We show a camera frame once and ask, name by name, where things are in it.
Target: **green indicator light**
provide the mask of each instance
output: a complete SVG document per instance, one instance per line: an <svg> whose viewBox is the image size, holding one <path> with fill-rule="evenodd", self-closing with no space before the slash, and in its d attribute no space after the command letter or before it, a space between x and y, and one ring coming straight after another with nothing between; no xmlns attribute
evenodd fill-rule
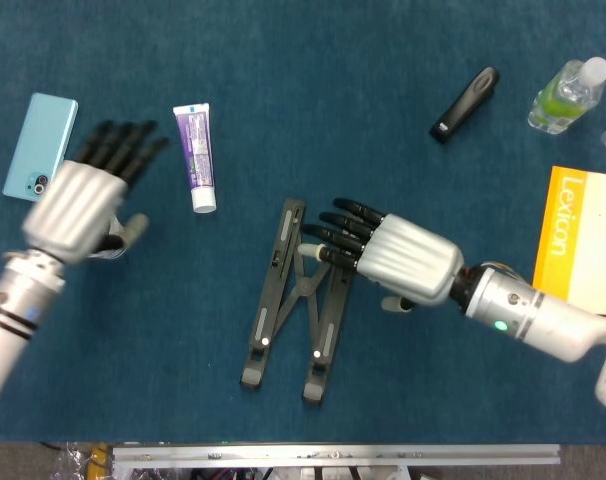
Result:
<svg viewBox="0 0 606 480"><path fill-rule="evenodd" d="M497 320L496 322L494 322L494 328L504 332L505 330L507 330L507 323L505 323L503 320Z"/></svg>

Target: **toothpaste tube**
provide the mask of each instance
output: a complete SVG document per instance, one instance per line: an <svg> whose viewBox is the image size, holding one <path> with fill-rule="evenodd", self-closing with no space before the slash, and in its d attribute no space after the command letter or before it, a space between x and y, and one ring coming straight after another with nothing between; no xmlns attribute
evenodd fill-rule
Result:
<svg viewBox="0 0 606 480"><path fill-rule="evenodd" d="M185 105L174 107L173 111L181 133L192 190L192 207L196 213L213 212L216 210L216 197L210 143L210 105Z"/></svg>

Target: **blue carpet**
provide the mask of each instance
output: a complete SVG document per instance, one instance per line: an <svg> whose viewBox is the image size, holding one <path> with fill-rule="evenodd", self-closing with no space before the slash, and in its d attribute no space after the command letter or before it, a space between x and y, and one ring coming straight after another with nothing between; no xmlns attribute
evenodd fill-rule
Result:
<svg viewBox="0 0 606 480"><path fill-rule="evenodd" d="M552 165L606 172L602 105L527 126L571 58L606 58L606 1L0 4L0 255L29 205L1 195L30 95L74 98L73 151L104 118L173 139L122 209L151 227L68 287L0 396L0 440L606 442L605 351L566 365L460 316L393 316L359 278L321 408L301 401L300 305L259 392L238 384L283 200L335 196L529 278ZM481 68L494 97L442 146L428 130ZM210 102L219 208L192 213L172 107Z"/></svg>

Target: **white bottle cap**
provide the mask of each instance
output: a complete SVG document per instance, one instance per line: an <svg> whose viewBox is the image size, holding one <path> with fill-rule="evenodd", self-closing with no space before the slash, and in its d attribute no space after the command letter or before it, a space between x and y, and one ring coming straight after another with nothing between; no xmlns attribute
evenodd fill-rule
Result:
<svg viewBox="0 0 606 480"><path fill-rule="evenodd" d="M588 87L596 87L606 80L606 60L592 57L579 70L579 81Z"/></svg>
<svg viewBox="0 0 606 480"><path fill-rule="evenodd" d="M192 207L196 213L212 213L216 210L214 187L198 187L193 189Z"/></svg>

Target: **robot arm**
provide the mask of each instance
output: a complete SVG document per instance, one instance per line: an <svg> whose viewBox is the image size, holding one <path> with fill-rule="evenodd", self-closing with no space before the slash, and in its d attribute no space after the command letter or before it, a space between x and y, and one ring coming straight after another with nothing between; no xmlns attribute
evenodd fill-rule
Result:
<svg viewBox="0 0 606 480"><path fill-rule="evenodd" d="M354 269L388 288L399 295L398 310L438 305L449 297L467 317L565 362L580 359L594 345L606 345L605 317L568 305L499 270L465 267L456 245L400 217L346 199L336 199L334 205L352 217L323 213L320 218L346 233L316 225L304 225L302 230L338 250L304 244L301 253ZM596 395L606 406L606 361Z"/></svg>
<svg viewBox="0 0 606 480"><path fill-rule="evenodd" d="M65 266L93 252L128 189L168 144L145 145L155 125L99 125L30 210L23 223L29 249L9 254L0 278L0 390L63 290Z"/></svg>

